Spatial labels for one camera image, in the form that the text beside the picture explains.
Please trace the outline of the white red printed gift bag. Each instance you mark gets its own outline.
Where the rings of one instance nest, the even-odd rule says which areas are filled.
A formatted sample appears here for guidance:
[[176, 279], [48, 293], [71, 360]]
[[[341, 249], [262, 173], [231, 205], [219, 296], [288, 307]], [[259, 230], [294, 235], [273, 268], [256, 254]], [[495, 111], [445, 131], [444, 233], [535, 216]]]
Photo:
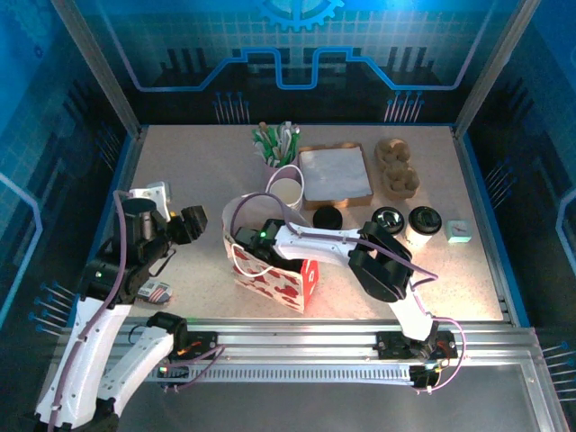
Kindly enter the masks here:
[[247, 198], [247, 195], [243, 195], [231, 200], [221, 215], [223, 243], [235, 272], [235, 283], [303, 313], [320, 279], [318, 262], [305, 259], [293, 270], [287, 270], [267, 263], [256, 257], [246, 246], [241, 246], [232, 236], [239, 228], [255, 230], [269, 219], [281, 220], [284, 217], [273, 198]]

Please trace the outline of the stack of black cup lids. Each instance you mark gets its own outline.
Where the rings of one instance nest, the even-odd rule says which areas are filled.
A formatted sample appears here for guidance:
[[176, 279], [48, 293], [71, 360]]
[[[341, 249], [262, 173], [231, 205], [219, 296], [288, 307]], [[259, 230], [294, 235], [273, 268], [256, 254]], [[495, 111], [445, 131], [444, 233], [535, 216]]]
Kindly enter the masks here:
[[340, 230], [343, 225], [342, 213], [333, 206], [323, 206], [314, 212], [312, 225], [317, 229]]

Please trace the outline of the white paper coffee cup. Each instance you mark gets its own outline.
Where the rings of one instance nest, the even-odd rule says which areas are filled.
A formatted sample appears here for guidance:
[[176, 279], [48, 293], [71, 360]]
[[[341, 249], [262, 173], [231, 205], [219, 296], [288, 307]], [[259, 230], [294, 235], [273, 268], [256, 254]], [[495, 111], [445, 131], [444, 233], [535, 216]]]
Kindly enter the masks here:
[[427, 206], [419, 206], [409, 213], [405, 238], [415, 247], [425, 245], [442, 228], [440, 214]]
[[393, 237], [402, 233], [405, 227], [404, 216], [394, 207], [384, 206], [374, 211], [371, 221]]

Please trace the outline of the striped printed snack packet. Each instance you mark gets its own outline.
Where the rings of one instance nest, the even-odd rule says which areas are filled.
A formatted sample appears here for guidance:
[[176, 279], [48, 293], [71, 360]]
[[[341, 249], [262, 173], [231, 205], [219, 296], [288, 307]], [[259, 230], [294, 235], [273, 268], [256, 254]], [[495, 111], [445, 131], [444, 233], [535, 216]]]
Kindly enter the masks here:
[[172, 299], [172, 288], [167, 283], [147, 281], [137, 292], [137, 298], [150, 304], [165, 304]]

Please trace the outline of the stack of white paper cups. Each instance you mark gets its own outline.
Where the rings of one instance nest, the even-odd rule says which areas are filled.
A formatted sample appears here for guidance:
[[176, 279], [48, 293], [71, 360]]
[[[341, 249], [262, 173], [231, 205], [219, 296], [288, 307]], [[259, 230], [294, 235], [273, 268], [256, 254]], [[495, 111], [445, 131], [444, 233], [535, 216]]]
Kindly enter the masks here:
[[268, 192], [278, 197], [286, 206], [299, 211], [302, 208], [302, 185], [291, 178], [274, 180], [268, 187]]

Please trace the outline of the pink holder cup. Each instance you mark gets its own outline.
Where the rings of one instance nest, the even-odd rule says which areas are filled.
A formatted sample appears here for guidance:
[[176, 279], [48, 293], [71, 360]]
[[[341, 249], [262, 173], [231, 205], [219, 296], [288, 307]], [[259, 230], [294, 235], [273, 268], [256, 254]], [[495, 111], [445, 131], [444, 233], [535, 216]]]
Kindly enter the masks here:
[[[263, 174], [262, 182], [267, 184], [268, 180], [280, 169], [279, 166], [269, 166], [268, 160], [263, 161]], [[282, 170], [274, 179], [291, 178], [293, 180], [298, 180], [300, 177], [298, 172], [294, 168], [286, 168]]]

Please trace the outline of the brown cardboard tray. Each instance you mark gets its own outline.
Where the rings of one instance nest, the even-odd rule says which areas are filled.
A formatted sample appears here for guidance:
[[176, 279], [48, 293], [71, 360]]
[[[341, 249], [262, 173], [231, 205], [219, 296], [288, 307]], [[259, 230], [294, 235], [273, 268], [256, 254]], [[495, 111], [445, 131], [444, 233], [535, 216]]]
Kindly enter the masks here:
[[[304, 147], [301, 148], [299, 150], [299, 156], [298, 156], [298, 161], [299, 161], [299, 166], [301, 169], [301, 165], [300, 165], [300, 155], [303, 151], [309, 151], [309, 150], [318, 150], [318, 149], [347, 149], [347, 148], [352, 148], [352, 147], [359, 147], [362, 152], [363, 152], [363, 156], [364, 156], [364, 162], [365, 162], [365, 166], [366, 166], [366, 170], [367, 170], [367, 174], [368, 174], [368, 167], [366, 164], [366, 157], [365, 157], [365, 152], [363, 149], [363, 146], [360, 143], [357, 142], [342, 142], [342, 143], [338, 143], [338, 144], [333, 144], [333, 145], [318, 145], [318, 146], [311, 146], [311, 147]], [[306, 210], [317, 210], [319, 207], [324, 206], [324, 205], [332, 205], [334, 207], [337, 208], [346, 208], [346, 207], [354, 207], [354, 206], [366, 206], [369, 205], [372, 202], [372, 199], [374, 197], [374, 188], [372, 186], [372, 182], [370, 180], [370, 176], [368, 174], [368, 178], [369, 178], [369, 182], [370, 182], [370, 186], [372, 187], [373, 190], [373, 194], [366, 196], [366, 197], [361, 197], [361, 198], [351, 198], [351, 199], [345, 199], [344, 201], [319, 201], [319, 202], [309, 202], [304, 198], [304, 187], [305, 187], [305, 183], [304, 183], [304, 187], [303, 187], [303, 200], [304, 200], [304, 208]]]

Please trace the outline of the small teal clock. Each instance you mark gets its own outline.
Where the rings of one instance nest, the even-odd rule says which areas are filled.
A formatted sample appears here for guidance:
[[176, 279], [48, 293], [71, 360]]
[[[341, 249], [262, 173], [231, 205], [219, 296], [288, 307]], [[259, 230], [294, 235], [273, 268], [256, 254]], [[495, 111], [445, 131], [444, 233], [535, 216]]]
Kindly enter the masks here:
[[446, 237], [451, 244], [468, 243], [472, 239], [472, 229], [467, 220], [449, 220], [446, 223]]

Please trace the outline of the aluminium mounting rail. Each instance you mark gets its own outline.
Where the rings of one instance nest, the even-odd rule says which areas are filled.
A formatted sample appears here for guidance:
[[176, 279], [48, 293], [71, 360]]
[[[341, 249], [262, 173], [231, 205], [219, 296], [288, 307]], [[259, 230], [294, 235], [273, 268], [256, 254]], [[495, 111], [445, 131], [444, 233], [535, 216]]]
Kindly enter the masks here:
[[[536, 332], [508, 323], [443, 323], [440, 330], [454, 335], [463, 364], [507, 365], [542, 358]], [[379, 361], [379, 333], [399, 333], [387, 319], [194, 319], [192, 332], [215, 332], [226, 346], [224, 361], [232, 365], [358, 365]]]

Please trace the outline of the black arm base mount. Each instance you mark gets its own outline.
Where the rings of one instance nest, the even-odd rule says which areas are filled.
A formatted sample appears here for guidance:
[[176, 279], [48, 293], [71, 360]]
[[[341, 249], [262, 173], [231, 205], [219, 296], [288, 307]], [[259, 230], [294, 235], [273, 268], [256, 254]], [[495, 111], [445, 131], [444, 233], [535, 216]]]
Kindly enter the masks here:
[[405, 337], [399, 331], [376, 333], [377, 351], [380, 360], [443, 360], [456, 359], [454, 335], [450, 331], [438, 331], [424, 341]]
[[188, 331], [185, 336], [178, 336], [175, 348], [167, 356], [171, 363], [192, 360], [218, 344], [218, 333], [214, 331]]

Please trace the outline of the aluminium frame post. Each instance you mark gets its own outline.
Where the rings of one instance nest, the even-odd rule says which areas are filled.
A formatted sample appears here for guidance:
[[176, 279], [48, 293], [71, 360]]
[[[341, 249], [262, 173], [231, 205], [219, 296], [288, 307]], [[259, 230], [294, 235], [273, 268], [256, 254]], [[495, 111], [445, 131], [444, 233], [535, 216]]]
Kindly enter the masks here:
[[454, 136], [461, 138], [467, 131], [474, 117], [482, 107], [484, 100], [496, 82], [500, 72], [505, 67], [512, 50], [518, 44], [522, 31], [521, 21], [524, 19], [525, 9], [530, 0], [517, 0], [516, 7], [508, 19], [497, 43], [492, 49], [490, 56], [484, 64], [471, 92], [469, 93], [463, 108], [454, 124]]
[[50, 0], [124, 129], [138, 139], [141, 125], [74, 0]]

